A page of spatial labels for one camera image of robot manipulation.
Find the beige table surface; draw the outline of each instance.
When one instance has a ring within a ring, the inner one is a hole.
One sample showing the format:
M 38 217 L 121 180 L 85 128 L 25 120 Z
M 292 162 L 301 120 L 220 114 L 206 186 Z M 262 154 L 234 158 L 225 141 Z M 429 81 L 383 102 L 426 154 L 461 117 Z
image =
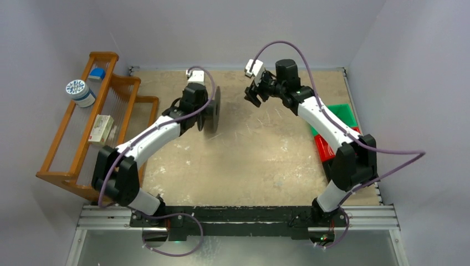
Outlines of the beige table surface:
M 215 134 L 196 127 L 164 146 L 147 162 L 145 191 L 160 193 L 169 205 L 285 206 L 310 205 L 327 183 L 308 124 L 270 98 L 260 108 L 243 99 L 250 80 L 242 71 L 211 71 L 222 90 Z M 324 103 L 349 103 L 339 71 L 314 71 Z M 181 97 L 184 71 L 137 71 L 140 95 L 160 98 L 159 114 Z M 307 72 L 299 73 L 308 85 Z M 209 78 L 206 86 L 210 89 Z M 132 113 L 136 134 L 145 128 L 150 108 Z M 346 205 L 378 205 L 373 186 Z

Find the black disc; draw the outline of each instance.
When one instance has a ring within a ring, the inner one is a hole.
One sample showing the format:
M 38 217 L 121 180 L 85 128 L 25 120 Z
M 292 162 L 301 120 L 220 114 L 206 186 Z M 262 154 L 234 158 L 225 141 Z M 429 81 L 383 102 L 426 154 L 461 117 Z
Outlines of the black disc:
M 207 133 L 215 133 L 219 124 L 220 115 L 220 104 L 221 104 L 221 92 L 220 87 L 217 87 L 214 99 L 211 100 L 208 107 L 206 108 L 206 121 L 204 121 L 204 131 Z

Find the gray wall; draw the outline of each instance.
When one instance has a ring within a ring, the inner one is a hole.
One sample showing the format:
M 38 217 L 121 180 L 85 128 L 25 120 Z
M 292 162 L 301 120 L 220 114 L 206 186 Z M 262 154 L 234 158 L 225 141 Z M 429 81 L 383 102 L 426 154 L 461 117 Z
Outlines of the gray wall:
M 129 63 L 184 68 L 240 68 L 266 43 L 300 46 L 312 67 L 351 63 L 385 0 L 100 0 Z M 268 49 L 270 64 L 299 59 L 284 45 Z
M 469 13 L 464 0 L 389 0 L 350 66 L 364 131 L 380 147 L 427 151 L 380 185 L 410 265 L 470 259 Z M 380 156 L 379 170 L 405 159 Z
M 0 265 L 64 265 L 81 198 L 39 170 L 92 50 L 116 50 L 93 1 L 2 1 Z M 124 73 L 125 64 L 120 64 Z

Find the wooden shelf frame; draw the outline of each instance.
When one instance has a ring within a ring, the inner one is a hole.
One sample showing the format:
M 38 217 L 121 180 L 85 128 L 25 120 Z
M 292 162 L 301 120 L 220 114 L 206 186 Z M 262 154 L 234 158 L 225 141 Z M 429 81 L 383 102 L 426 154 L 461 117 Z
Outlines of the wooden shelf frame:
M 92 107 L 91 114 L 88 117 L 87 123 L 85 125 L 84 132 L 79 141 L 78 148 L 75 152 L 75 156 L 70 165 L 70 169 L 67 172 L 54 172 L 50 171 L 50 167 L 53 163 L 53 160 L 57 154 L 62 138 L 64 137 L 67 126 L 69 125 L 72 114 L 75 110 L 76 103 L 71 100 L 65 114 L 62 118 L 62 121 L 59 125 L 59 129 L 55 134 L 54 140 L 49 148 L 49 151 L 44 159 L 41 169 L 36 173 L 36 176 L 40 179 L 43 179 L 49 183 L 52 183 L 58 187 L 61 187 L 67 191 L 70 191 L 82 198 L 85 198 L 90 201 L 98 200 L 98 192 L 95 191 L 91 185 L 82 186 L 77 185 L 81 168 L 88 152 L 89 143 L 88 136 L 91 133 L 93 123 L 96 119 L 96 116 L 99 115 L 103 109 L 106 97 L 110 88 L 113 89 L 114 93 L 123 101 L 127 102 L 127 107 L 125 110 L 125 115 L 122 121 L 122 126 L 117 137 L 117 144 L 124 142 L 126 136 L 127 128 L 129 126 L 129 121 L 131 118 L 132 110 L 135 103 L 150 103 L 152 104 L 152 109 L 149 117 L 148 125 L 152 125 L 157 116 L 157 110 L 159 105 L 159 99 L 154 96 L 138 96 L 137 92 L 139 90 L 140 79 L 133 76 L 119 76 L 113 73 L 116 66 L 119 56 L 114 52 L 91 52 L 88 63 L 81 75 L 81 80 L 87 80 L 88 75 L 91 72 L 91 69 L 94 65 L 106 69 L 106 76 L 101 82 L 101 87 L 99 92 L 96 95 L 95 103 Z M 133 86 L 131 91 L 127 89 L 120 89 L 124 87 Z M 144 166 L 139 170 L 139 180 L 142 184 L 143 175 L 144 175 Z

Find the purple cable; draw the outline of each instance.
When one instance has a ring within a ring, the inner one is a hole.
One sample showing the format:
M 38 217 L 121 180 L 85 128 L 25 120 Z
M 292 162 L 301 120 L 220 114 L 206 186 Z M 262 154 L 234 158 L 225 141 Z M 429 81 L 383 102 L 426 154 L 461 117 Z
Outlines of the purple cable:
M 197 109 L 196 111 L 188 114 L 188 115 L 185 115 L 185 116 L 182 116 L 182 117 L 179 117 L 179 118 L 176 118 L 176 119 L 173 119 L 173 120 L 169 120 L 169 121 L 166 121 L 166 122 L 163 122 L 159 125 L 156 125 L 154 126 L 153 128 L 151 128 L 150 130 L 148 130 L 147 132 L 145 132 L 144 134 L 142 134 L 141 136 L 139 136 L 138 138 L 136 138 L 128 147 L 126 147 L 116 158 L 116 160 L 113 162 L 113 164 L 111 165 L 111 167 L 109 168 L 109 171 L 107 172 L 106 174 L 106 177 L 104 178 L 104 181 L 103 181 L 103 184 L 101 185 L 101 190 L 100 190 L 100 196 L 98 197 L 98 206 L 100 208 L 106 208 L 108 206 L 110 206 L 111 204 L 107 205 L 107 206 L 104 206 L 103 205 L 103 198 L 104 198 L 104 192 L 106 190 L 106 184 L 108 184 L 108 181 L 109 181 L 109 178 L 111 178 L 111 175 L 114 171 L 114 169 L 116 168 L 116 166 L 118 165 L 118 163 L 121 161 L 122 157 L 130 150 L 132 150 L 132 148 L 135 146 L 136 143 L 139 143 L 139 141 L 141 141 L 144 137 L 148 136 L 149 134 L 153 133 L 154 131 L 160 129 L 162 126 L 166 126 L 166 125 L 169 125 L 171 123 L 176 123 L 176 122 L 179 122 L 179 121 L 182 121 L 182 120 L 185 120 L 185 119 L 188 119 L 188 118 L 191 118 L 197 114 L 199 114 L 200 112 L 202 112 L 210 103 L 211 103 L 211 100 L 212 98 L 214 98 L 214 95 L 216 94 L 216 83 L 214 82 L 214 78 L 212 77 L 211 73 L 209 73 L 209 71 L 207 71 L 205 68 L 203 68 L 202 66 L 192 66 L 190 68 L 188 68 L 188 71 L 194 69 L 194 68 L 197 68 L 197 69 L 201 69 L 202 71 L 204 71 L 204 73 L 206 73 L 206 75 L 209 77 L 209 79 L 211 80 L 211 85 L 212 85 L 212 93 L 211 93 L 211 97 L 207 100 L 207 102 L 202 106 L 200 107 L 199 109 Z M 193 250 L 187 252 L 187 253 L 184 253 L 184 254 L 170 254 L 170 253 L 165 253 L 165 252 L 162 252 L 162 251 L 159 251 L 159 250 L 156 250 L 156 249 L 151 249 L 152 251 L 155 251 L 155 252 L 158 252 L 160 254 L 163 254 L 163 255 L 166 255 L 166 256 L 170 256 L 170 257 L 183 257 L 183 256 L 186 256 L 186 255 L 189 255 L 189 254 L 192 254 L 193 252 L 195 252 L 199 247 L 201 247 L 201 244 L 202 244 L 202 239 L 203 239 L 203 233 L 202 233 L 202 226 L 200 224 L 200 222 L 195 218 L 195 217 L 192 217 L 190 216 L 189 214 L 186 214 L 186 213 L 174 213 L 174 214 L 169 214 L 169 215 L 165 215 L 165 216 L 148 216 L 144 213 L 142 213 L 142 215 L 144 217 L 146 217 L 147 219 L 165 219 L 165 218 L 169 218 L 169 217 L 174 217 L 174 216 L 189 216 L 191 217 L 196 223 L 197 225 L 199 226 L 199 229 L 201 230 L 201 240 L 199 241 L 199 243 L 194 247 Z
M 325 106 L 321 104 L 321 101 L 320 101 L 320 97 L 318 97 L 318 92 L 316 90 L 316 86 L 315 86 L 315 83 L 313 81 L 313 76 L 312 76 L 312 73 L 311 73 L 311 70 L 310 70 L 310 66 L 308 65 L 307 63 L 307 60 L 304 56 L 304 54 L 299 50 L 299 48 L 297 46 L 295 46 L 293 43 L 290 43 L 290 42 L 287 42 L 285 40 L 275 40 L 273 42 L 270 42 L 268 44 L 266 44 L 263 48 L 261 48 L 261 50 L 256 54 L 256 56 L 254 57 L 253 59 L 253 63 L 250 67 L 250 70 L 249 71 L 252 71 L 253 70 L 253 66 L 254 66 L 254 63 L 256 62 L 256 60 L 259 58 L 259 56 L 261 55 L 261 53 L 266 49 L 268 48 L 269 46 L 273 45 L 273 44 L 276 44 L 276 43 L 283 43 L 283 44 L 287 44 L 289 46 L 291 46 L 292 48 L 294 48 L 297 53 L 299 54 L 299 56 L 302 58 L 302 61 L 304 62 L 305 64 L 305 68 L 307 69 L 307 72 L 308 72 L 308 75 L 309 75 L 309 78 L 310 78 L 310 82 L 311 82 L 311 88 L 313 90 L 313 93 L 315 95 L 315 98 L 316 98 L 316 102 L 318 104 L 318 106 L 320 106 L 321 108 L 321 112 L 325 115 L 325 117 L 333 124 L 335 125 L 341 132 L 344 133 L 345 136 L 348 136 L 350 139 L 352 139 L 355 143 L 357 143 L 359 146 L 361 146 L 362 148 L 364 149 L 367 149 L 367 150 L 370 150 L 370 151 L 374 151 L 374 152 L 379 152 L 381 154 L 395 154 L 395 155 L 416 155 L 414 158 L 404 162 L 403 164 L 395 167 L 394 169 L 386 172 L 385 174 L 383 174 L 382 176 L 377 176 L 376 178 L 370 180 L 369 182 L 366 182 L 360 186 L 357 186 L 356 188 L 352 189 L 340 202 L 340 204 L 338 205 L 338 207 L 341 209 L 341 211 L 344 212 L 344 210 L 341 208 L 341 205 L 346 201 L 347 198 L 349 198 L 353 193 L 355 193 L 356 191 L 360 190 L 361 188 L 364 188 L 364 187 L 367 187 L 371 184 L 373 184 L 374 182 L 377 182 L 401 169 L 403 169 L 404 167 L 414 163 L 415 161 L 419 160 L 421 157 L 423 157 L 426 152 L 423 151 L 423 150 L 416 150 L 416 151 L 396 151 L 396 150 L 386 150 L 386 149 L 378 149 L 378 148 L 375 148 L 375 147 L 370 147 L 368 145 L 365 145 L 363 144 L 361 141 L 357 140 L 356 138 L 353 137 L 353 135 L 351 135 L 346 129 L 343 129 L 336 121 L 334 121 L 329 115 L 328 113 L 326 113 L 325 111 Z M 329 245 L 328 247 L 333 247 L 336 245 L 336 243 L 338 243 L 339 241 L 341 241 L 344 236 L 346 235 L 346 232 L 348 231 L 348 227 L 349 227 L 349 219 L 347 218 L 346 220 L 346 230 L 344 231 L 344 233 L 341 235 L 341 237 L 335 241 L 333 244 Z

